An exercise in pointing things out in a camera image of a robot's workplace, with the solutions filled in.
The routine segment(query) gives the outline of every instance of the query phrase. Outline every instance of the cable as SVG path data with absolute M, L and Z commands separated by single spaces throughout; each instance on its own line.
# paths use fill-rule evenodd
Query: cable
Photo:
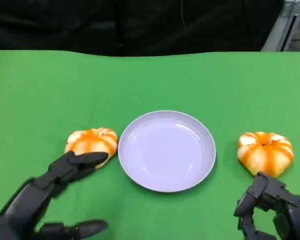
M 184 33 L 185 33 L 185 43 L 184 43 L 184 47 L 183 47 L 183 54 L 186 54 L 189 33 L 187 30 L 187 26 L 186 26 L 186 22 L 185 22 L 185 18 L 184 18 L 184 0 L 180 0 L 180 1 L 181 1 L 181 6 L 180 6 L 181 21 L 182 21 L 183 29 L 184 29 Z

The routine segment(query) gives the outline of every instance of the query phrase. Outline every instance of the orange and white pumpkin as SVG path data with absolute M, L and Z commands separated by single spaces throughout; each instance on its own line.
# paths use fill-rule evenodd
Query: orange and white pumpkin
M 252 175 L 261 171 L 278 177 L 294 160 L 290 141 L 275 133 L 246 132 L 239 138 L 237 154 Z
M 117 134 L 108 128 L 91 128 L 85 131 L 74 131 L 70 134 L 64 152 L 73 151 L 75 155 L 104 152 L 109 156 L 103 163 L 96 166 L 101 168 L 117 151 Z

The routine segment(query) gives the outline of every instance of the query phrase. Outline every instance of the pumpkin rib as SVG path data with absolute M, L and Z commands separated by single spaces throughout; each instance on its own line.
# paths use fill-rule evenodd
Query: pumpkin rib
M 293 162 L 294 160 L 294 156 L 291 154 L 291 152 L 287 151 L 286 149 L 284 149 L 283 147 L 276 145 L 274 146 L 278 151 L 280 151 L 281 153 L 283 153 L 288 159 L 290 159 L 290 163 Z
M 245 135 L 247 137 L 252 137 L 252 138 L 254 138 L 255 140 L 258 141 L 258 137 L 255 134 L 251 133 L 251 132 L 246 132 L 243 135 Z
M 255 152 L 255 150 L 257 150 L 258 147 L 258 145 L 254 144 L 243 154 L 243 156 L 241 157 L 241 163 L 243 165 L 246 166 L 248 164 L 248 157 L 250 157 Z

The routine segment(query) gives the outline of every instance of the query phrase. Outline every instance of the plate rim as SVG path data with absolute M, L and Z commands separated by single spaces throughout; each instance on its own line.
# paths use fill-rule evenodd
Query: plate rim
M 201 177 L 198 181 L 196 181 L 195 184 L 192 185 L 192 186 L 189 186 L 189 187 L 183 187 L 183 188 L 181 188 L 181 189 L 179 189 L 179 190 L 157 190 L 157 189 L 153 189 L 153 188 L 147 186 L 146 184 L 142 184 L 142 183 L 138 182 L 137 180 L 133 179 L 133 178 L 128 174 L 127 170 L 126 170 L 125 167 L 124 167 L 124 164 L 123 164 L 122 161 L 121 161 L 121 158 L 120 158 L 120 155 L 121 155 L 120 146 L 122 145 L 122 143 L 121 143 L 120 140 L 121 140 L 122 136 L 124 136 L 125 133 L 128 131 L 129 127 L 130 127 L 134 122 L 138 121 L 140 118 L 143 118 L 143 117 L 145 117 L 145 116 L 147 116 L 147 115 L 151 115 L 151 114 L 155 114 L 155 113 L 162 113 L 162 112 L 165 112 L 165 113 L 181 114 L 181 115 L 184 115 L 184 116 L 186 116 L 186 117 L 188 117 L 188 118 L 191 118 L 191 119 L 197 121 L 197 122 L 198 122 L 198 123 L 206 130 L 206 132 L 208 133 L 210 139 L 212 140 L 212 143 L 213 143 L 213 146 L 214 146 L 212 167 L 211 167 L 211 169 L 210 169 L 203 177 Z M 144 188 L 146 188 L 146 189 L 152 190 L 152 191 L 154 191 L 154 192 L 159 192 L 159 193 L 177 193 L 177 192 L 182 192 L 182 191 L 185 191 L 185 190 L 188 190 L 188 189 L 191 189 L 191 188 L 197 186 L 199 183 L 201 183 L 201 182 L 202 182 L 202 181 L 203 181 L 203 180 L 211 173 L 212 169 L 215 167 L 215 164 L 216 164 L 217 147 L 216 147 L 216 143 L 215 143 L 214 137 L 212 136 L 211 132 L 208 130 L 208 128 L 207 128 L 202 122 L 200 122 L 200 121 L 199 121 L 198 119 L 196 119 L 195 117 L 193 117 L 193 116 L 191 116 L 191 115 L 189 115 L 189 114 L 187 114 L 187 113 L 180 112 L 180 111 L 175 111 L 175 110 L 157 110 L 157 111 L 150 111 L 150 112 L 147 112 L 147 113 L 145 113 L 145 114 L 142 114 L 141 116 L 137 117 L 137 118 L 134 119 L 132 122 L 130 122 L 130 123 L 128 124 L 128 126 L 125 127 L 125 129 L 123 130 L 123 132 L 122 132 L 122 134 L 121 134 L 121 136 L 120 136 L 119 143 L 118 143 L 118 158 L 119 158 L 120 165 L 121 165 L 122 169 L 124 170 L 125 174 L 126 174 L 132 181 L 134 181 L 136 184 L 138 184 L 138 185 L 140 185 L 140 186 L 142 186 L 142 187 L 144 187 Z

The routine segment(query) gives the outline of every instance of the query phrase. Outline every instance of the plate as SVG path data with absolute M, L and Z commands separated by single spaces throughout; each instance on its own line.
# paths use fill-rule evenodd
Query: plate
M 131 122 L 119 140 L 118 157 L 137 184 L 157 192 L 179 192 L 212 170 L 216 146 L 208 129 L 178 111 L 154 111 Z

